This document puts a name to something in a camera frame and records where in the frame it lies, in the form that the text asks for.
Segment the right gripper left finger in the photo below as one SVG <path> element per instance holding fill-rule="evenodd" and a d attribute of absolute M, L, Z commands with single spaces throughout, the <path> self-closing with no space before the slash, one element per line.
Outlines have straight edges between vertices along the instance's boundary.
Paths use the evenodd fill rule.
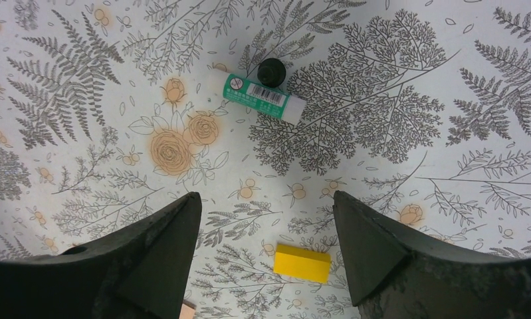
<path fill-rule="evenodd" d="M 190 192 L 59 255 L 0 261 L 0 318 L 179 318 L 201 212 Z"/>

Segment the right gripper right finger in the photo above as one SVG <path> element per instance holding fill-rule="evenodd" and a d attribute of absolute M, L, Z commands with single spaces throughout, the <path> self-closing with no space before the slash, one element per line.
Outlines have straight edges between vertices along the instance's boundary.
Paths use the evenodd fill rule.
<path fill-rule="evenodd" d="M 452 245 L 334 194 L 352 304 L 362 318 L 531 318 L 531 258 Z"/>

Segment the green white glue stick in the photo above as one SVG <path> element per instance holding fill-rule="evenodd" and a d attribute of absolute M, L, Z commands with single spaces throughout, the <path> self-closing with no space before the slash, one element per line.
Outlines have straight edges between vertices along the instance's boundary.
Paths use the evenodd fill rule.
<path fill-rule="evenodd" d="M 297 96 L 216 68 L 208 72 L 206 89 L 230 102 L 293 125 L 299 123 L 306 107 L 306 101 Z"/>

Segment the tan paper envelope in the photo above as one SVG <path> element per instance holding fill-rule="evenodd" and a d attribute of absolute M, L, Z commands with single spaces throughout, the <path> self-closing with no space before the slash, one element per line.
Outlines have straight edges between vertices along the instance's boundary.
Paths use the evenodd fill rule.
<path fill-rule="evenodd" d="M 181 310 L 179 313 L 179 319 L 194 319 L 196 313 L 196 308 L 192 303 L 187 302 L 186 300 L 183 301 L 181 304 Z"/>

